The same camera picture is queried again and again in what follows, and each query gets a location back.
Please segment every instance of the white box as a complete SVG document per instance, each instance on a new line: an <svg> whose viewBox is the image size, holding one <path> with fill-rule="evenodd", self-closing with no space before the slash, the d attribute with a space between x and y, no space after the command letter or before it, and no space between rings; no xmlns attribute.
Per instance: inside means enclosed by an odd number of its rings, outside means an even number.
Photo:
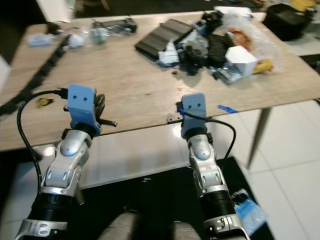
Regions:
<svg viewBox="0 0 320 240"><path fill-rule="evenodd" d="M243 77L250 76L258 63L258 59L243 46L229 47L225 58L231 66L239 70Z"/></svg>
<svg viewBox="0 0 320 240"><path fill-rule="evenodd" d="M245 17L248 21L252 19L252 11L248 7L238 7L238 6L215 6L215 11L219 11L222 14L237 14Z"/></svg>

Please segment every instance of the plastic bag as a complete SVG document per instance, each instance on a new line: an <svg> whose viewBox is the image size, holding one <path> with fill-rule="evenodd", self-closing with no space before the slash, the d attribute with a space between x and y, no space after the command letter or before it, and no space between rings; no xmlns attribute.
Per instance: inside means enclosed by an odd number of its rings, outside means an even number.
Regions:
<svg viewBox="0 0 320 240"><path fill-rule="evenodd" d="M267 221L268 215L244 189L232 194L231 198L235 204L235 212L241 217L246 232L251 236Z"/></svg>
<svg viewBox="0 0 320 240"><path fill-rule="evenodd" d="M284 57L281 48L251 21L237 14L224 14L220 29L223 32L227 32L229 28L242 30L251 38L250 52L259 61L271 59L273 62L273 73L279 73L284 70Z"/></svg>

